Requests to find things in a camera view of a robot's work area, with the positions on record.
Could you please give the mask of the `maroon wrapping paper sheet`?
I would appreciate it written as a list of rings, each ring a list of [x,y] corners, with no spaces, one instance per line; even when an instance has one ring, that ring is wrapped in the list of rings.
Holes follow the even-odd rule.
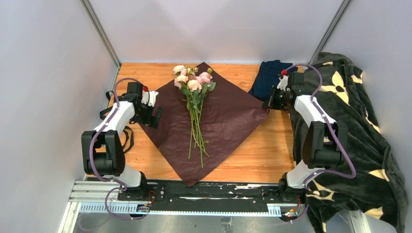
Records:
[[[192,186],[217,168],[266,119],[262,102],[217,72],[217,83],[205,99],[200,125],[208,155],[189,148],[191,130],[184,95],[173,81],[158,88],[156,108],[163,109],[156,129],[141,125],[173,170]]]

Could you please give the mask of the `pink fake flower bunch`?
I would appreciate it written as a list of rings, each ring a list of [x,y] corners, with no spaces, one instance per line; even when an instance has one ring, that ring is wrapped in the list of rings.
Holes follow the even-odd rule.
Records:
[[[206,151],[207,140],[203,139],[200,126],[201,116],[203,112],[203,104],[209,92],[216,87],[216,82],[213,81],[213,69],[208,68],[205,72],[196,74],[199,71],[198,67],[189,67],[187,65],[177,65],[173,68],[174,85],[186,96],[186,108],[189,111],[190,117],[190,143],[188,158],[191,158],[193,148],[198,148],[200,151],[201,168],[204,167],[204,156],[209,156]]]

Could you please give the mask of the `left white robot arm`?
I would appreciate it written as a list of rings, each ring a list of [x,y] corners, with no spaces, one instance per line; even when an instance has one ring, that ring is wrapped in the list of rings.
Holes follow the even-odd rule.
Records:
[[[131,79],[126,93],[118,95],[113,90],[108,94],[114,96],[112,107],[102,111],[102,122],[96,128],[81,136],[84,171],[101,182],[116,182],[121,192],[130,191],[136,200],[144,200],[151,194],[147,179],[127,165],[128,149],[122,145],[120,136],[129,123],[157,128],[162,114],[161,107],[155,108],[159,92]]]

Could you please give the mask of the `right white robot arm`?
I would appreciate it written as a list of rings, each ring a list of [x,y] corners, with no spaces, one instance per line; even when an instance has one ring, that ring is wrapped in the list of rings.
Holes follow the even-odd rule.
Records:
[[[277,189],[263,192],[263,197],[277,196],[282,202],[291,202],[303,197],[309,182],[323,173],[354,178],[354,166],[343,148],[348,128],[331,118],[314,96],[305,93],[303,73],[281,71],[280,83],[272,87],[262,107],[296,113],[308,127],[300,162],[282,176]]]

